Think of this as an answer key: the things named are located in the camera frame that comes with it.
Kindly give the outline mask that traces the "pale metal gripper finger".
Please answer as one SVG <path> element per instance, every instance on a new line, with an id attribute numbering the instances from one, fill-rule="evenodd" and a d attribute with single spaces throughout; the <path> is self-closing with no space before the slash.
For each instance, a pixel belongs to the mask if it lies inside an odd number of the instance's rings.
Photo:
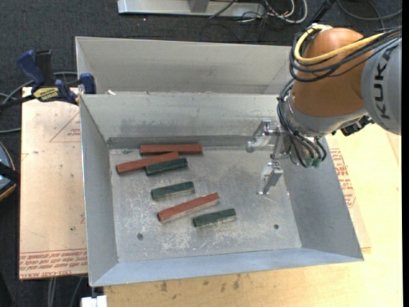
<path id="1" fill-rule="evenodd" d="M 268 194 L 271 184 L 271 177 L 274 175 L 274 167 L 272 162 L 268 162 L 263 168 L 260 175 L 258 194 Z"/>
<path id="2" fill-rule="evenodd" d="M 282 169 L 282 166 L 280 164 L 280 162 L 278 161 L 272 161 L 271 163 L 271 174 L 270 174 L 270 180 L 269 180 L 269 184 L 271 186 L 275 186 L 279 179 L 281 178 L 281 176 L 284 173 L 284 170 Z"/>

